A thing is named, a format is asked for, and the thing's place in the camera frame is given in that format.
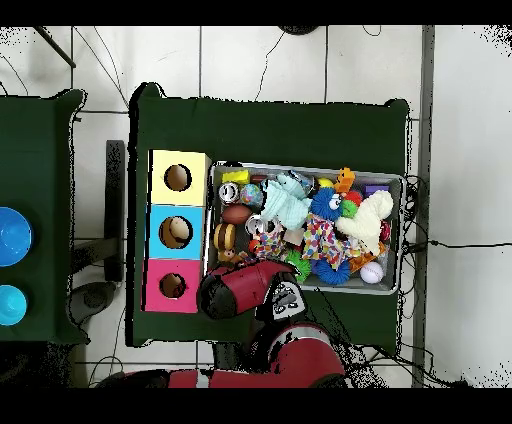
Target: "stuffed toy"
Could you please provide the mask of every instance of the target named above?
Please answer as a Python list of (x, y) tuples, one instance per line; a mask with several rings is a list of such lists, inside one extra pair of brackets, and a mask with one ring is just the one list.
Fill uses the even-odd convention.
[(299, 200), (297, 197), (290, 194), (304, 193), (300, 187), (300, 183), (293, 178), (283, 175), (282, 178), (279, 179), (283, 184), (273, 180), (266, 180), (261, 184), (264, 193), (261, 219), (271, 221), (277, 217), (283, 227), (296, 230), (304, 224), (312, 200), (307, 198)]
[(387, 191), (378, 190), (361, 202), (353, 218), (340, 217), (336, 228), (347, 236), (363, 243), (375, 256), (380, 253), (380, 221), (386, 219), (393, 209), (393, 199)]

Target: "light blue cup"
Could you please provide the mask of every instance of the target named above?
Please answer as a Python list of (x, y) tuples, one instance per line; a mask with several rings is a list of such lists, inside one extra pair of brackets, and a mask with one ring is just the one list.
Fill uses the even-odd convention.
[(14, 325), (20, 322), (27, 312), (27, 299), (20, 289), (14, 286), (0, 286), (0, 325)]

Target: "gray bin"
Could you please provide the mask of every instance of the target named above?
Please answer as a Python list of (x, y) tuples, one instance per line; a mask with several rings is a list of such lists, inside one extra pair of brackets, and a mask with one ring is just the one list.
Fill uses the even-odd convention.
[[(293, 169), (305, 176), (314, 176), (316, 178), (329, 178), (333, 181), (339, 175), (339, 169), (318, 169), (301, 167), (284, 167), (277, 165), (261, 165), (254, 163), (240, 163), (240, 166), (226, 166), (231, 163), (218, 161), (212, 164), (208, 175), (209, 195), (208, 211), (206, 217), (206, 238), (205, 238), (205, 258), (204, 274), (208, 269), (217, 265), (217, 249), (213, 245), (213, 233), (217, 224), (221, 222), (221, 214), (224, 209), (219, 197), (218, 190), (222, 184), (222, 174), (225, 172), (248, 170), (249, 174), (275, 176), (282, 171)], [(404, 237), (404, 209), (405, 209), (405, 180), (400, 175), (376, 174), (371, 172), (353, 171), (356, 178), (352, 188), (363, 192), (367, 184), (387, 185), (391, 197), (393, 198), (393, 210), (386, 219), (391, 224), (391, 242), (386, 263), (383, 264), (385, 276), (378, 284), (367, 284), (359, 276), (359, 272), (352, 274), (351, 278), (344, 284), (332, 286), (318, 279), (316, 275), (310, 275), (306, 281), (301, 284), (303, 290), (360, 293), (371, 295), (390, 295), (393, 294), (400, 285), (400, 265), (402, 257), (402, 242)], [(236, 251), (247, 250), (250, 236), (245, 232), (243, 225), (237, 225)]]

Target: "blue bowl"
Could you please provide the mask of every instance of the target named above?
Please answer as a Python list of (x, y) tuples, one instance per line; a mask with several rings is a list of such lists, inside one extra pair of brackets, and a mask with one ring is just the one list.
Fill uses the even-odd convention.
[(0, 286), (0, 325), (14, 325), (22, 320), (27, 312), (27, 299), (20, 289), (14, 286)]
[(25, 217), (0, 207), (0, 267), (21, 261), (32, 245), (32, 229)]

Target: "ball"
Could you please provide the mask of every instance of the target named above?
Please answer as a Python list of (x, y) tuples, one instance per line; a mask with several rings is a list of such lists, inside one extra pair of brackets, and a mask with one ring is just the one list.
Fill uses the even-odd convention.
[(368, 284), (380, 283), (384, 277), (384, 271), (377, 262), (368, 262), (361, 268), (361, 279)]

